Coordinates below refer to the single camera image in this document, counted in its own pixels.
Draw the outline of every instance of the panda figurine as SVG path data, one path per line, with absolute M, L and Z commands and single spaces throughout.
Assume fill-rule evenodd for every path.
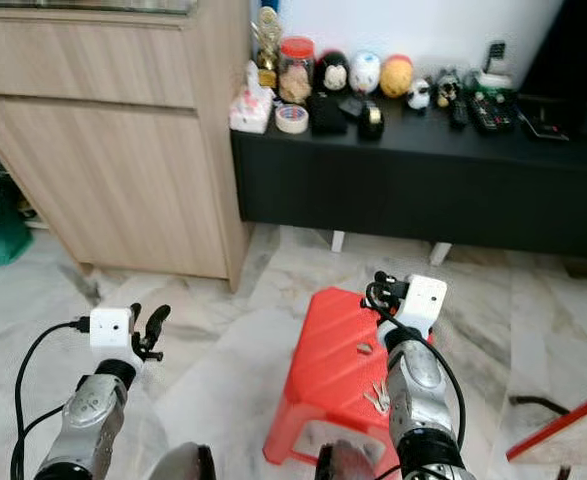
M 428 77 L 413 80 L 406 95 L 406 103 L 408 103 L 409 107 L 421 114 L 426 112 L 426 108 L 431 103 L 430 81 L 431 79 Z
M 349 77 L 349 62 L 346 56 L 332 50 L 325 53 L 315 65 L 315 88 L 326 92 L 341 92 Z

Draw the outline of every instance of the tape roll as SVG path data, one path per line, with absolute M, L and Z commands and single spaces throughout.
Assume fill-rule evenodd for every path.
M 284 133 L 302 133 L 309 126 L 309 113 L 299 105 L 282 105 L 275 110 L 275 124 Z

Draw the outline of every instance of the figurine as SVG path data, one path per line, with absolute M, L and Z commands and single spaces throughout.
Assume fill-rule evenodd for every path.
M 411 85 L 413 64 L 406 55 L 392 55 L 384 66 L 380 77 L 382 92 L 389 98 L 397 98 L 404 95 Z
M 428 79 L 418 78 L 417 80 L 413 80 L 409 87 L 408 94 L 406 95 L 406 103 L 408 103 L 409 107 L 413 110 L 424 113 L 426 107 L 428 107 L 431 102 L 430 90 L 431 85 Z
M 277 57 L 282 26 L 277 13 L 271 7 L 262 7 L 258 13 L 258 24 L 251 23 L 253 35 L 257 39 L 258 78 L 263 87 L 277 86 Z
M 437 105 L 446 108 L 460 94 L 460 80 L 457 78 L 455 68 L 440 70 L 440 78 L 437 81 Z
M 319 90 L 340 92 L 346 87 L 349 76 L 349 62 L 337 50 L 328 52 L 315 65 L 315 86 Z
M 358 53 L 351 62 L 349 84 L 354 92 L 371 93 L 380 81 L 380 57 L 371 52 Z

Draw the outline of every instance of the glass jar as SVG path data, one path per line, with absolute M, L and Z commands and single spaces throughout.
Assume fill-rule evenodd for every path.
M 279 94 L 289 103 L 303 104 L 313 85 L 313 40 L 288 37 L 280 46 Z

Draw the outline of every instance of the wooden cabinet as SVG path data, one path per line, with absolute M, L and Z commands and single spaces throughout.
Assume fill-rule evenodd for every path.
M 226 276 L 196 118 L 0 99 L 0 151 L 79 262 Z
M 176 25 L 0 19 L 2 95 L 193 107 L 190 70 Z
M 248 17 L 248 0 L 188 17 L 0 8 L 0 160 L 78 263 L 237 286 L 227 116 Z

